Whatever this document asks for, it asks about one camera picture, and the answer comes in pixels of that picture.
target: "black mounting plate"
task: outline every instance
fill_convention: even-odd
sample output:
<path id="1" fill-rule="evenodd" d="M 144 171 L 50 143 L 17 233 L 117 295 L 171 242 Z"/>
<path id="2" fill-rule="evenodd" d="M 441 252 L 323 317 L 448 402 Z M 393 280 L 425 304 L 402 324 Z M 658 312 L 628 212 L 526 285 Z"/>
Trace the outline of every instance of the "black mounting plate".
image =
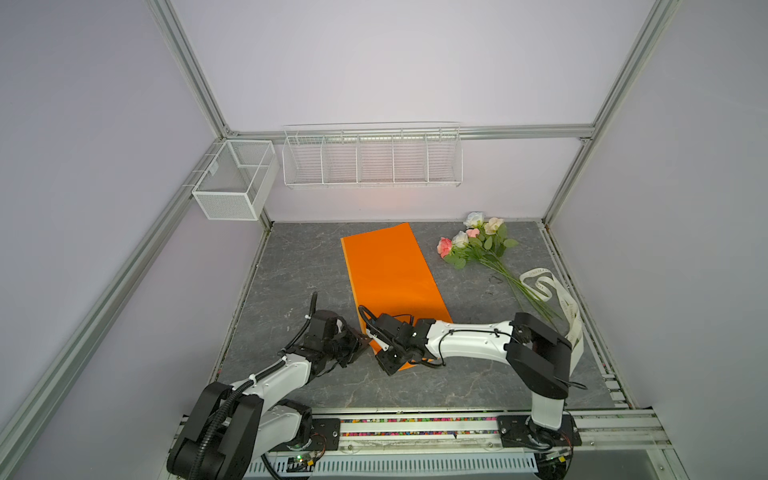
<path id="1" fill-rule="evenodd" d="M 326 451 L 339 449 L 339 438 L 341 437 L 341 420 L 340 419 L 315 419 L 312 418 L 311 433 L 319 433 L 326 438 Z M 310 450 L 322 450 L 323 439 L 317 435 L 310 436 L 310 446 L 302 449 L 302 451 Z M 295 452 L 288 448 L 288 444 L 281 443 L 270 452 Z"/>
<path id="2" fill-rule="evenodd" d="M 496 417 L 498 422 L 498 434 L 502 438 L 502 446 L 506 448 L 522 447 L 524 444 L 532 444 L 531 430 L 526 421 L 530 415 L 499 415 Z M 567 436 L 574 447 L 581 446 L 581 435 L 578 433 L 576 424 L 572 416 L 563 414 L 563 421 L 560 424 L 560 433 Z M 568 446 L 559 435 L 552 436 L 553 446 Z"/>

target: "wire basket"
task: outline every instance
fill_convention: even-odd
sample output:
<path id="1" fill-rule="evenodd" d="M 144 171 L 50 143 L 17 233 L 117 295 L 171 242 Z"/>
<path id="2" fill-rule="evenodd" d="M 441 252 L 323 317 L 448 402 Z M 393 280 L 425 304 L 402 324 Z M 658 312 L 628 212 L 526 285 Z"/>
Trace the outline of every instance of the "wire basket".
<path id="1" fill-rule="evenodd" d="M 291 188 L 459 185 L 463 165 L 458 125 L 410 125 L 378 130 L 304 132 L 286 127 L 283 149 L 286 185 Z"/>
<path id="2" fill-rule="evenodd" d="M 226 140 L 192 194 L 211 220 L 258 220 L 279 169 L 271 141 Z"/>

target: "marble pattern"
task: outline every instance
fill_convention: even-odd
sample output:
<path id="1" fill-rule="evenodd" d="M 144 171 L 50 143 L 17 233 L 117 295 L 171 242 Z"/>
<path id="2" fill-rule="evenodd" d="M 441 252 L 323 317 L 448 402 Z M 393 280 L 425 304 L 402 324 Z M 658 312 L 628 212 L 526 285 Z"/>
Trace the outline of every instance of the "marble pattern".
<path id="1" fill-rule="evenodd" d="M 277 351 L 303 324 L 314 290 L 319 292 L 318 309 L 333 310 L 357 324 L 340 239 L 396 224 L 276 223 L 219 381 L 234 382 L 277 360 Z M 478 264 L 457 271 L 436 253 L 440 237 L 452 237 L 460 227 L 458 222 L 411 223 L 453 321 L 490 323 L 511 319 L 520 307 L 509 287 L 492 271 Z M 508 268 L 517 274 L 539 266 L 554 269 L 536 223 L 510 222 L 508 229 L 510 237 L 520 242 L 504 255 Z M 524 310 L 532 311 L 529 305 L 526 307 Z M 444 369 L 414 367 L 388 377 L 368 349 L 348 368 L 337 367 L 288 397 L 317 408 L 531 408 L 530 391 L 509 366 L 460 357 L 450 358 L 447 363 Z M 571 389 L 569 408 L 613 407 L 589 350 L 572 379 L 589 390 Z"/>

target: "white ribbon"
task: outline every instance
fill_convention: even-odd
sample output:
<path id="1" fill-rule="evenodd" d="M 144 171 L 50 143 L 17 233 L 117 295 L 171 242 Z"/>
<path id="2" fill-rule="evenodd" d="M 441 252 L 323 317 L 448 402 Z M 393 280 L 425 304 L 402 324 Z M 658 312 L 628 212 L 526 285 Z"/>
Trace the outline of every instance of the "white ribbon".
<path id="1" fill-rule="evenodd" d="M 529 278 L 536 278 L 535 289 L 528 285 L 525 281 Z M 581 321 L 581 313 L 578 309 L 578 304 L 574 297 L 565 289 L 560 281 L 554 277 L 554 274 L 545 268 L 534 268 L 523 273 L 520 276 L 520 282 L 525 285 L 529 292 L 533 293 L 536 298 L 547 302 L 552 298 L 552 291 L 547 288 L 545 283 L 554 288 L 554 291 L 558 294 L 558 300 L 560 301 L 560 308 L 562 308 L 565 314 L 565 319 L 570 326 L 568 334 L 565 338 L 571 342 L 571 373 L 573 373 L 576 364 L 581 358 L 581 354 L 584 353 L 584 322 Z"/>

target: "green leaf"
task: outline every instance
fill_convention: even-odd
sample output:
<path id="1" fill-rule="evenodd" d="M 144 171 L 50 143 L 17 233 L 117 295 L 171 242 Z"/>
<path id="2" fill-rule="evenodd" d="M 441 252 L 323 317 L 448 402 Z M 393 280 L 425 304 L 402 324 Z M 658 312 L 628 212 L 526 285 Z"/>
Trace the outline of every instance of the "green leaf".
<path id="1" fill-rule="evenodd" d="M 502 223 L 502 225 L 498 228 L 498 230 L 496 230 L 496 235 L 498 235 L 498 237 L 501 240 L 504 240 L 505 238 L 507 238 L 507 224 L 506 223 Z"/>

